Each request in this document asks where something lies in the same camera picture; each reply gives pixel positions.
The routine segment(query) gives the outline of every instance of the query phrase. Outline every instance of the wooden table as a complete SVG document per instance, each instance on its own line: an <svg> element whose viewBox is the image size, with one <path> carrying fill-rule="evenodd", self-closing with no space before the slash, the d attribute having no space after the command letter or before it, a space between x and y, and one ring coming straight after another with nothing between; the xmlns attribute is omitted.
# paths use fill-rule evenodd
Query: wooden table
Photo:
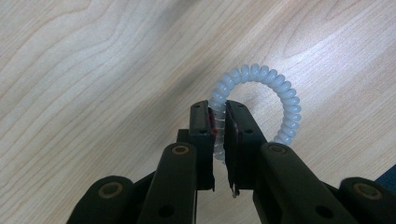
<svg viewBox="0 0 396 224"><path fill-rule="evenodd" d="M96 180L156 169L190 105L223 72L267 64L303 119L291 147L323 181L376 179L396 162L395 1L0 3L0 223L65 223ZM236 88L264 134L282 107ZM199 192L197 223L258 223L250 192Z"/></svg>

